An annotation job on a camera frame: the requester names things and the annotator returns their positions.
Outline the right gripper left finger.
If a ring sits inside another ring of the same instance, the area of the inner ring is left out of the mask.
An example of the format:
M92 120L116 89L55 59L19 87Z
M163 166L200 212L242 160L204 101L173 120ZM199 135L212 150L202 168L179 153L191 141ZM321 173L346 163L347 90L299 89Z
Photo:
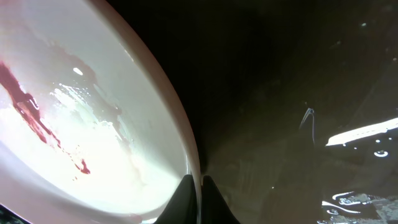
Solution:
M192 175L185 175L154 224L196 224L197 196Z

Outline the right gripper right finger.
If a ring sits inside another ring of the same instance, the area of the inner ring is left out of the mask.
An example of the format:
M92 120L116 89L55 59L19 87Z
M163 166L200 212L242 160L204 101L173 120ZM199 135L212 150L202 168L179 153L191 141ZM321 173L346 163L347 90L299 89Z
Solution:
M201 195L202 224L240 224L209 175L203 177Z

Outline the white plate front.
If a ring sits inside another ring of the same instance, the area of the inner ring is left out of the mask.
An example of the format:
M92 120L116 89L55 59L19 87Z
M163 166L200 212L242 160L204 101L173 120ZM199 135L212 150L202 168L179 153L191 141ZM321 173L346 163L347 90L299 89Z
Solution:
M200 222L197 145L162 67L106 1L1 1L1 205L29 223Z

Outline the large brown serving tray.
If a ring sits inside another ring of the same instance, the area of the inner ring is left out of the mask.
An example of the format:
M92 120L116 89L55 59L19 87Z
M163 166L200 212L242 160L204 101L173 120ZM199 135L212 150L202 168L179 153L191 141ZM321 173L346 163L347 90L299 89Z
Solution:
M240 223L397 222L396 0L111 5Z

